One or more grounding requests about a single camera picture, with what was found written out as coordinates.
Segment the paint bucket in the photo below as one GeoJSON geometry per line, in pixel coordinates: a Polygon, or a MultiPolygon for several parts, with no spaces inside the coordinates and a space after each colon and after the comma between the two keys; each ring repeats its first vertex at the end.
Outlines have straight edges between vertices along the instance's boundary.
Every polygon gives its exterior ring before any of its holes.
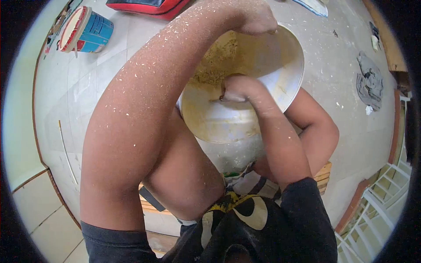
{"type": "Polygon", "coordinates": [[[178,104],[191,132],[211,143],[231,143],[260,133],[250,103],[219,102],[225,76],[242,73],[260,80],[282,112],[298,93],[304,52],[297,37],[278,25],[275,35],[227,32],[209,48],[178,104]]]}
{"type": "Polygon", "coordinates": [[[69,18],[59,43],[59,50],[97,53],[108,43],[114,24],[92,11],[91,7],[80,6],[69,18]]]}

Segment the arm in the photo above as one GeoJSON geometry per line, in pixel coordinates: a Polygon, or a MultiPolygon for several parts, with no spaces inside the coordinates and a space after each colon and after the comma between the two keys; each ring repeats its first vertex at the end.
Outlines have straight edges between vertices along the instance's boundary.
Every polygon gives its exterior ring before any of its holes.
{"type": "Polygon", "coordinates": [[[277,23],[264,1],[198,2],[126,62],[98,101],[83,145],[81,219],[144,230],[138,185],[156,162],[165,124],[210,45],[230,29],[259,34],[277,23]]]}
{"type": "Polygon", "coordinates": [[[303,88],[298,91],[285,116],[302,129],[299,137],[312,175],[315,176],[338,145],[339,129],[329,114],[303,88]]]}
{"type": "Polygon", "coordinates": [[[265,86],[258,80],[235,75],[225,79],[224,100],[248,100],[256,111],[267,161],[278,184],[311,177],[301,141],[265,86]]]}

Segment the blue bucket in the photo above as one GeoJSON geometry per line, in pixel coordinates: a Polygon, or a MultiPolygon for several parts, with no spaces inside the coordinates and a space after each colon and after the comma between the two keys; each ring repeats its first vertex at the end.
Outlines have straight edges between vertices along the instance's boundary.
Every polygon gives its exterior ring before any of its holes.
{"type": "Polygon", "coordinates": [[[81,6],[68,20],[61,35],[59,49],[70,52],[77,48],[80,52],[97,53],[108,43],[114,24],[105,17],[81,6]]]}

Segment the tiled floor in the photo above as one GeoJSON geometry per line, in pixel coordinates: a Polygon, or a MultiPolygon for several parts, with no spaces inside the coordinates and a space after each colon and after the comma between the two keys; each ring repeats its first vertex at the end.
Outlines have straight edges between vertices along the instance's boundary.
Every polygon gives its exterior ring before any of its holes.
{"type": "MultiPolygon", "coordinates": [[[[40,61],[36,79],[35,121],[41,154],[78,220],[79,186],[72,181],[58,120],[71,165],[80,180],[83,139],[95,104],[114,74],[166,25],[165,21],[116,12],[106,7],[105,2],[84,0],[82,4],[114,23],[108,46],[98,54],[78,53],[78,58],[72,53],[52,50],[40,61]]],[[[357,184],[387,161],[396,83],[388,71],[384,52],[375,53],[371,47],[368,24],[371,19],[361,0],[330,1],[328,18],[316,16],[292,0],[268,2],[277,20],[291,29],[303,46],[306,70],[302,87],[331,115],[341,133],[330,159],[333,166],[328,188],[322,197],[335,226],[357,184]],[[355,88],[356,74],[360,72],[356,57],[361,50],[377,63],[384,77],[382,108],[370,116],[366,116],[365,105],[355,88]]],[[[239,170],[261,153],[258,136],[229,144],[199,143],[221,171],[239,170]]],[[[166,224],[162,224],[163,233],[174,233],[174,220],[169,219],[171,224],[167,224],[171,229],[165,229],[166,224]]],[[[146,225],[155,228],[148,220],[146,225]]]]}

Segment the white railing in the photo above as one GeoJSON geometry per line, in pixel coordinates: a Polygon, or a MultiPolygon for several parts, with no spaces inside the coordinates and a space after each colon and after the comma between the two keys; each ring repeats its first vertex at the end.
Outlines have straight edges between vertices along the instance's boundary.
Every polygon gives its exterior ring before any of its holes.
{"type": "MultiPolygon", "coordinates": [[[[409,98],[400,97],[406,104],[409,98]]],[[[335,232],[338,262],[371,262],[398,220],[408,193],[412,167],[406,162],[405,136],[397,164],[387,163],[376,182],[365,189],[355,215],[342,235],[335,232]]]]}

